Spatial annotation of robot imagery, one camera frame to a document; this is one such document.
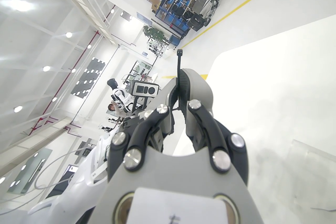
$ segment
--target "white label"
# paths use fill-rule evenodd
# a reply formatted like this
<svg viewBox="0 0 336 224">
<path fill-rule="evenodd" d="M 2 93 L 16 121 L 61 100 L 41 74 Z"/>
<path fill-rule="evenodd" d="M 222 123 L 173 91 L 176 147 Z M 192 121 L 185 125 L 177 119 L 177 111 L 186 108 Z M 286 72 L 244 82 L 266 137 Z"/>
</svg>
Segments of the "white label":
<svg viewBox="0 0 336 224">
<path fill-rule="evenodd" d="M 228 224 L 223 201 L 149 188 L 135 191 L 127 224 Z"/>
</svg>

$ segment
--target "person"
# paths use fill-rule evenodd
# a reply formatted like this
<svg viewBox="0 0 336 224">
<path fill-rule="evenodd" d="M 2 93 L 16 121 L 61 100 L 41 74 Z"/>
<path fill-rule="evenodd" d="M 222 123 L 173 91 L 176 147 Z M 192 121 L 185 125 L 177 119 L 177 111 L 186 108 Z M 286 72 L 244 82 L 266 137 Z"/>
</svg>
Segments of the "person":
<svg viewBox="0 0 336 224">
<path fill-rule="evenodd" d="M 124 110 L 124 106 L 123 105 L 118 105 L 115 101 L 111 101 L 111 103 L 108 105 L 108 110 L 109 111 L 115 111 L 115 115 L 117 117 L 122 117 L 122 118 L 126 118 L 129 117 L 129 112 L 126 112 Z"/>
</svg>

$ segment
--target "sign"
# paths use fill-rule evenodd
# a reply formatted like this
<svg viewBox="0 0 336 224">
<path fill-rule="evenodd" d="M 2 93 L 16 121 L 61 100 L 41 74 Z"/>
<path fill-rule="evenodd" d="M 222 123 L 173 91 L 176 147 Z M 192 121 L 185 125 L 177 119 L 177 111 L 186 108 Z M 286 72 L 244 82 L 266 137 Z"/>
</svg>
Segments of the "sign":
<svg viewBox="0 0 336 224">
<path fill-rule="evenodd" d="M 145 16 L 142 16 L 139 12 L 137 12 L 136 14 L 137 14 L 136 17 L 142 22 L 144 22 L 146 25 L 153 26 L 153 22 L 147 19 Z"/>
</svg>

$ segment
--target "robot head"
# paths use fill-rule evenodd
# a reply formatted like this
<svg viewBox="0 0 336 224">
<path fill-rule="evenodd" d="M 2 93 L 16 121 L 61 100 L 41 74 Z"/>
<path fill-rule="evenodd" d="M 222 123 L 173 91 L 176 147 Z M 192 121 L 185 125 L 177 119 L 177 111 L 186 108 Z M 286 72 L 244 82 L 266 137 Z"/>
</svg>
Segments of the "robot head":
<svg viewBox="0 0 336 224">
<path fill-rule="evenodd" d="M 112 90 L 118 88 L 118 83 L 115 81 L 115 79 L 108 80 L 107 85 L 110 86 Z"/>
</svg>

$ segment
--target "gray metal plate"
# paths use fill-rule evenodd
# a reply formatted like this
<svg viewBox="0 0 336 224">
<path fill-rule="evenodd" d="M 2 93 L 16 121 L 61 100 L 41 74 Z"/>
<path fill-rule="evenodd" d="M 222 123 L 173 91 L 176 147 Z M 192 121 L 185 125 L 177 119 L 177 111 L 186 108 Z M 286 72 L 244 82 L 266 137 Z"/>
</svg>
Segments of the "gray metal plate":
<svg viewBox="0 0 336 224">
<path fill-rule="evenodd" d="M 262 224 L 261 216 L 234 167 L 226 174 L 215 172 L 205 147 L 186 157 L 171 157 L 147 148 L 143 167 L 128 172 L 121 165 L 97 204 L 89 224 L 113 223 L 114 208 L 127 193 L 138 187 L 213 197 L 225 194 L 237 206 L 240 224 Z"/>
<path fill-rule="evenodd" d="M 193 12 L 200 14 L 207 0 L 196 0 L 192 6 Z"/>
</svg>

